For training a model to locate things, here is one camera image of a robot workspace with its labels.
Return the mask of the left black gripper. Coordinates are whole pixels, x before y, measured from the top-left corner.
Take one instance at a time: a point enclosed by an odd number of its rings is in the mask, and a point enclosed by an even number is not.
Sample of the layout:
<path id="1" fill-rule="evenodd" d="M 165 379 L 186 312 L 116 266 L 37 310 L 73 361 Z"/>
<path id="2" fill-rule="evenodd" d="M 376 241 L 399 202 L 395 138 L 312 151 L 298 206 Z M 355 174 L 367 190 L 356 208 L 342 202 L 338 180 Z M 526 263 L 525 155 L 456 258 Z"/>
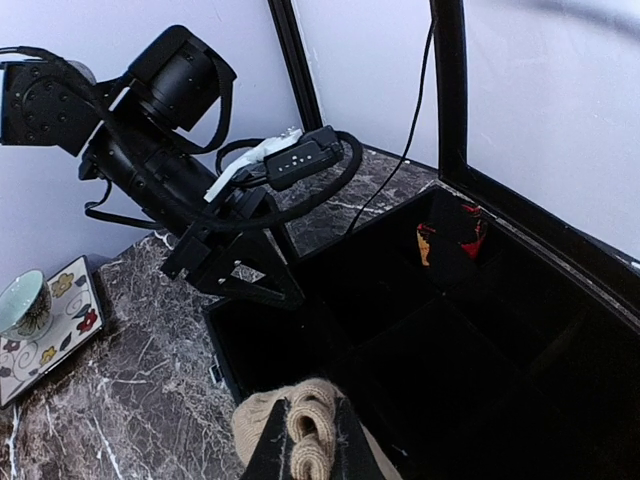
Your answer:
<path id="1" fill-rule="evenodd" d="M 196 222 L 161 271 L 170 279 L 183 273 L 187 283 L 208 295 L 284 310 L 295 310 L 305 301 L 287 263 L 262 230 L 215 232 Z"/>

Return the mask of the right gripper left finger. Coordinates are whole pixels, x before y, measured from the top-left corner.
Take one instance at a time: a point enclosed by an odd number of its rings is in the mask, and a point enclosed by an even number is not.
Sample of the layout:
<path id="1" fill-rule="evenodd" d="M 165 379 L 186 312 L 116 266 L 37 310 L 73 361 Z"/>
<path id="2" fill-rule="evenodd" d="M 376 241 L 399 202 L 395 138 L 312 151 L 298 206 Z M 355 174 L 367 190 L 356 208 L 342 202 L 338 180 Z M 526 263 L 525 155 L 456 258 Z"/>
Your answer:
<path id="1" fill-rule="evenodd" d="M 287 416 L 290 404 L 278 400 L 270 412 L 242 480 L 290 480 L 290 456 L 293 447 Z"/>

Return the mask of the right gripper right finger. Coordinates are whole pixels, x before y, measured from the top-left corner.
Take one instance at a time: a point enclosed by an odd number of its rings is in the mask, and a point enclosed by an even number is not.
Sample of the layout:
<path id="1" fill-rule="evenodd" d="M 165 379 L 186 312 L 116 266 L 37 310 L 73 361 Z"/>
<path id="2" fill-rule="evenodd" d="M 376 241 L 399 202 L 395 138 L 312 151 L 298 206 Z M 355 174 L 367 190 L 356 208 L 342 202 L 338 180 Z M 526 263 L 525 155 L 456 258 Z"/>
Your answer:
<path id="1" fill-rule="evenodd" d="M 360 421 L 346 397 L 336 401 L 334 417 L 336 451 L 332 478 L 336 480 L 383 480 Z"/>

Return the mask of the tan brown sock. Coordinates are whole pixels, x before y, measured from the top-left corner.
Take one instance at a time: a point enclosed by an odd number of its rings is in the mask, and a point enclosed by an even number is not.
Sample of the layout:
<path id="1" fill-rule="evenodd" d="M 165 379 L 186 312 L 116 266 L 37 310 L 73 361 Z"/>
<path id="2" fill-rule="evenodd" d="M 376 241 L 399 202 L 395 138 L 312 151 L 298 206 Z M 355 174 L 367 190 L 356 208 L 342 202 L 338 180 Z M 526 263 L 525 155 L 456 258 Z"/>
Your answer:
<path id="1" fill-rule="evenodd" d="M 339 397 L 346 396 L 334 384 L 325 379 L 311 378 L 296 385 L 255 393 L 243 401 L 233 413 L 232 432 L 236 453 L 245 469 L 273 405 L 280 399 L 286 399 L 290 404 L 287 428 L 293 441 L 291 479 L 333 479 L 336 451 L 334 417 Z M 384 479 L 399 479 L 401 475 L 396 467 L 369 430 L 360 424 Z"/>

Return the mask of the argyle red orange black sock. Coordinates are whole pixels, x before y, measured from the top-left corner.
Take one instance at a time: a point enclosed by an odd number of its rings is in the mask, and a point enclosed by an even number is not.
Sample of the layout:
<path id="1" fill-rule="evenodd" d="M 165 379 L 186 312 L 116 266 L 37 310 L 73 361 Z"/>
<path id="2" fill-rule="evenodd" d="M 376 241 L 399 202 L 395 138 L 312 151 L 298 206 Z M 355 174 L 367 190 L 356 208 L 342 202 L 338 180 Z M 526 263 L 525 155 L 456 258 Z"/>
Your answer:
<path id="1" fill-rule="evenodd" d="M 457 197 L 436 198 L 416 228 L 420 262 L 430 280 L 446 288 L 474 277 L 487 230 L 479 206 Z"/>

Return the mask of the black display case glass lid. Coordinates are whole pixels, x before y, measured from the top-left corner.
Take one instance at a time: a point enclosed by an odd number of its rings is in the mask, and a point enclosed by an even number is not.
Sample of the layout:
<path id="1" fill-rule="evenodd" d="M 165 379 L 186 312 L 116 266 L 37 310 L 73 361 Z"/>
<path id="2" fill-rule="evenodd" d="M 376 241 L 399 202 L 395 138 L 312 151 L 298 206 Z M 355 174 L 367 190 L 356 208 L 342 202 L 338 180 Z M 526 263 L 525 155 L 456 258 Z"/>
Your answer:
<path id="1" fill-rule="evenodd" d="M 635 479 L 639 273 L 470 166 L 464 5 L 430 12 L 439 183 L 304 256 L 299 309 L 211 309 L 224 378 L 237 401 L 331 381 L 406 479 Z M 488 223 L 446 288 L 416 237 L 441 196 Z"/>

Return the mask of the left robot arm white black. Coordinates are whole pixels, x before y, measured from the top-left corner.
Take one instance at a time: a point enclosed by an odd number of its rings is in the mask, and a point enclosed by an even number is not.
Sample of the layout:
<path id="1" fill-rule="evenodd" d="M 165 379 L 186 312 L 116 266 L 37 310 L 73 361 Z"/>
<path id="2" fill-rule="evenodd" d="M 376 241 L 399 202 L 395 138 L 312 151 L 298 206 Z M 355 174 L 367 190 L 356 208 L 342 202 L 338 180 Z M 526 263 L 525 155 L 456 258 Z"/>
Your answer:
<path id="1" fill-rule="evenodd" d="M 162 264 L 209 295 L 293 310 L 304 295 L 274 198 L 246 168 L 215 173 L 231 123 L 231 66 L 187 28 L 163 31 L 119 77 L 98 82 L 82 64 L 32 46 L 1 51 L 1 141 L 56 146 L 80 158 L 83 180 L 104 180 L 142 210 L 100 221 L 164 229 L 177 238 Z"/>

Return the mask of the floral patterned mat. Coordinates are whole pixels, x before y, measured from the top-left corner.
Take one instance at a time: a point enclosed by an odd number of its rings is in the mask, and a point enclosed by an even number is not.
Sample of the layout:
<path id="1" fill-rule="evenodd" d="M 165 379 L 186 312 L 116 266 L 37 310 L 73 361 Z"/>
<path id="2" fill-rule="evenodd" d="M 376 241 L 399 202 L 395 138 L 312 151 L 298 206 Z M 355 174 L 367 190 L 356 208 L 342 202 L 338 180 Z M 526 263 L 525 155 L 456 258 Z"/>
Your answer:
<path id="1" fill-rule="evenodd" d="M 46 281 L 52 295 L 47 331 L 36 340 L 12 341 L 1 336 L 3 409 L 26 395 L 106 324 L 87 256 L 78 257 Z"/>

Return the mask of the pale green bowl on mat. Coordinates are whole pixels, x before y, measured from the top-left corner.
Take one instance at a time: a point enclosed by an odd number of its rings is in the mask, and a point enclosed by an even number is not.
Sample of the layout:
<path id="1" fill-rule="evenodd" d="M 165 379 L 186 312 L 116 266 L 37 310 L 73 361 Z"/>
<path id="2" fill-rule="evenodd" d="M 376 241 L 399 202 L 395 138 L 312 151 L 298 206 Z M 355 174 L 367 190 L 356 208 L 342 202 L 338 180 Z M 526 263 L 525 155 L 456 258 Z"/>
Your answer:
<path id="1" fill-rule="evenodd" d="M 39 339 L 52 320 L 52 295 L 42 271 L 17 276 L 1 292 L 1 336 L 12 341 Z"/>

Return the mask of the left black frame post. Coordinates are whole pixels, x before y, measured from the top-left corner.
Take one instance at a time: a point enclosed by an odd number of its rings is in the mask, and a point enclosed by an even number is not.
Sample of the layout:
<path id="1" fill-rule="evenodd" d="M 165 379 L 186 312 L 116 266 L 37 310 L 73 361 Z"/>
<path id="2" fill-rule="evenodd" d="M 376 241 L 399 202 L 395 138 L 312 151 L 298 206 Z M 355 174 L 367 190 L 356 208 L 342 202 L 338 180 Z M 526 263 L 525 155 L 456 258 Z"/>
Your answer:
<path id="1" fill-rule="evenodd" d="M 323 126 L 301 33 L 290 0 L 267 1 L 304 130 Z"/>

